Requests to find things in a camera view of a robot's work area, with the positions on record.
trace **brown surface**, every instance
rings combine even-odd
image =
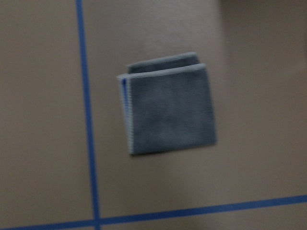
[[[84,3],[104,217],[306,193],[306,4],[221,6]],[[115,77],[128,63],[186,51],[207,64],[218,144],[131,157]]]
[[[0,12],[0,228],[91,219],[74,1]]]
[[[305,230],[307,205],[251,209],[202,216],[104,226],[104,230]]]

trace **cloth fold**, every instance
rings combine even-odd
[[[208,77],[196,53],[152,59],[128,68],[129,74],[118,79],[130,154],[216,142]]]

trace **horizontal blue line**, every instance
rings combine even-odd
[[[65,222],[65,223],[16,227],[16,228],[8,228],[8,229],[1,229],[1,230],[58,230],[58,229],[73,229],[73,228],[90,227],[90,226],[94,226],[94,224],[95,222],[93,220],[81,220],[81,221],[72,221],[72,222]]]
[[[216,206],[197,207],[197,208],[189,208],[189,209],[181,209],[173,211],[154,212],[154,213],[138,214],[130,216],[101,218],[100,224],[109,225],[109,224],[120,224],[120,223],[129,223],[129,222],[155,220],[155,219],[187,217],[187,216],[204,215],[204,214],[218,213],[218,212],[239,211],[244,209],[253,209],[261,207],[299,204],[304,202],[307,202],[307,195],[291,196],[291,197],[260,200],[260,201],[250,201],[250,202],[228,204],[228,205],[216,205]]]

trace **washcloth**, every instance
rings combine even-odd
[[[205,65],[195,62],[195,53],[158,58],[129,66],[129,72],[144,72],[118,76],[131,154],[216,142]],[[170,63],[179,67],[167,68]]]

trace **microfiber cloth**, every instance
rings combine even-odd
[[[216,142],[205,65],[195,62],[195,53],[158,58],[129,66],[143,72],[118,76],[131,154]]]

